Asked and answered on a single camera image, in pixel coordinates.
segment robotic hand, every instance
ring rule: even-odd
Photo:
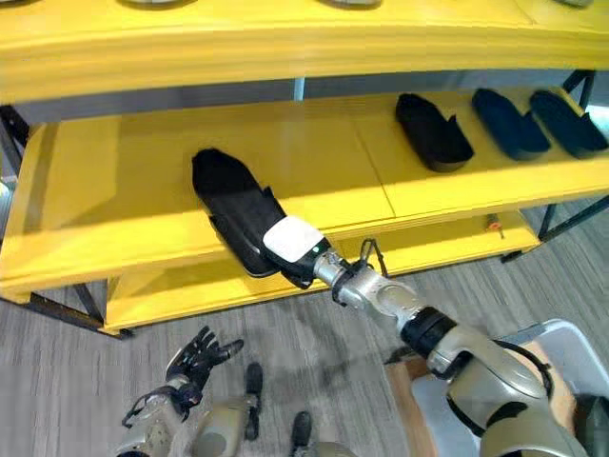
[[[243,346],[243,340],[236,340],[220,347],[209,327],[202,328],[169,362],[167,383],[140,397],[123,419],[128,432],[117,457],[167,456],[178,427],[201,403],[211,370]]]
[[[319,278],[331,287],[335,302],[397,330],[436,376],[449,381],[449,405],[481,436],[482,456],[586,455],[554,419],[551,388],[546,391],[499,343],[427,306],[412,289],[388,279],[384,268],[384,276],[375,271],[367,263],[373,240],[364,242],[361,259],[350,264],[318,230],[286,216],[266,232],[263,244],[262,254],[287,277],[305,283]]]

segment yellow shelf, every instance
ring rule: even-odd
[[[531,90],[504,90],[523,107]],[[215,146],[271,185],[288,213],[333,241],[609,190],[609,154],[505,157],[468,107],[450,107],[475,157],[436,174],[408,147],[397,94],[186,109],[44,125],[32,135],[0,251],[0,290],[28,292],[228,253],[190,184],[190,158]]]
[[[536,89],[501,89],[517,109],[529,111]],[[561,89],[573,109],[581,108]],[[540,122],[551,149],[540,159],[516,162],[505,155],[472,109],[473,92],[426,92],[444,117],[457,115],[475,155],[451,173],[427,169],[410,147],[401,126],[394,120],[395,96],[363,97],[347,101],[350,114],[369,150],[396,223],[406,226],[430,224],[458,217],[487,214],[568,200],[609,190],[609,151],[592,161],[569,155]]]
[[[539,241],[516,211],[499,215],[504,239],[485,231],[475,217],[420,228],[383,233],[377,239],[391,274],[453,264],[515,249]],[[350,260],[359,256],[361,238],[337,244]],[[316,281],[309,289],[319,290]],[[247,276],[236,260],[131,273],[110,281],[106,330],[118,330],[304,293],[277,274]]]
[[[609,4],[384,0],[197,0],[145,9],[117,0],[1,8],[0,102],[412,70],[609,67]]]

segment shelf board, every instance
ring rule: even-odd
[[[504,90],[519,107],[530,89]],[[28,292],[229,254],[190,184],[218,147],[333,242],[609,190],[609,153],[557,146],[505,157],[468,110],[471,92],[425,94],[458,119],[475,157],[436,174],[392,117],[397,94],[185,109],[69,121],[32,135],[0,251],[0,289]]]
[[[0,14],[1,104],[125,89],[412,70],[609,67],[607,2],[39,0]]]
[[[340,228],[339,238],[351,226],[393,217],[341,102],[44,125],[25,153],[0,252],[0,288],[32,291],[227,258],[191,184],[191,158],[211,146],[272,185],[288,213]]]
[[[390,274],[433,268],[532,248],[538,239],[521,215],[499,214],[504,238],[485,230],[485,217],[462,219],[419,228],[405,228],[377,237]],[[362,238],[339,242],[350,260],[359,256]],[[308,290],[320,290],[315,281]],[[109,283],[105,328],[117,330],[232,308],[303,293],[280,274],[256,279],[235,259],[212,264],[126,274]]]
[[[536,89],[501,89],[517,109],[529,111]],[[573,109],[581,108],[561,89],[554,89]],[[472,109],[473,92],[425,92],[448,119],[453,114],[475,151],[461,169],[437,173],[427,169],[394,120],[395,97],[349,100],[349,109],[370,160],[403,225],[452,220],[459,214],[487,214],[567,200],[609,189],[609,151],[593,161],[578,160],[556,142],[540,122],[551,149],[539,159],[516,162],[505,155]]]

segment plastic container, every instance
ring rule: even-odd
[[[570,322],[553,319],[502,339],[517,345],[536,341],[572,393],[609,397],[606,368],[581,330]],[[445,400],[447,387],[445,381],[431,375],[412,383],[412,393],[421,408],[438,457],[478,457],[480,438],[451,411]]]

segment black metal frame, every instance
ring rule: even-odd
[[[2,146],[5,151],[7,158],[10,161],[10,165],[16,173],[19,173],[23,158],[19,146],[17,145],[20,145],[21,148],[24,149],[28,142],[28,137],[29,125],[19,115],[15,108],[11,106],[0,107],[0,146]],[[32,293],[30,295],[27,304],[15,305],[80,328],[104,334],[111,338],[125,339],[132,336],[133,333],[129,330],[121,330],[119,335],[108,335],[107,333],[100,331],[104,326],[104,318],[102,317],[102,313],[97,307],[93,296],[88,291],[87,286],[84,284],[75,284],[72,285],[72,287],[87,310],[86,313],[57,303],[37,293]]]
[[[580,106],[582,109],[586,109],[588,107],[590,95],[592,94],[592,87],[594,86],[595,76],[596,72],[594,70],[575,70],[573,73],[571,73],[571,75],[569,75],[566,81],[562,83],[562,88],[566,92],[571,93],[580,83],[583,82],[583,88],[580,96]],[[572,229],[582,222],[587,221],[592,216],[600,213],[604,209],[607,209],[609,207],[609,197],[601,198],[596,203],[590,205],[586,209],[583,209],[576,215],[550,229],[550,223],[552,222],[552,218],[556,213],[556,205],[556,203],[548,205],[545,210],[543,221],[541,222],[540,232],[538,233],[538,238],[541,241],[539,246],[556,238],[568,229]],[[511,262],[512,260],[521,257],[524,253],[525,252],[522,252],[521,250],[510,252],[501,258],[501,262],[504,264]]]

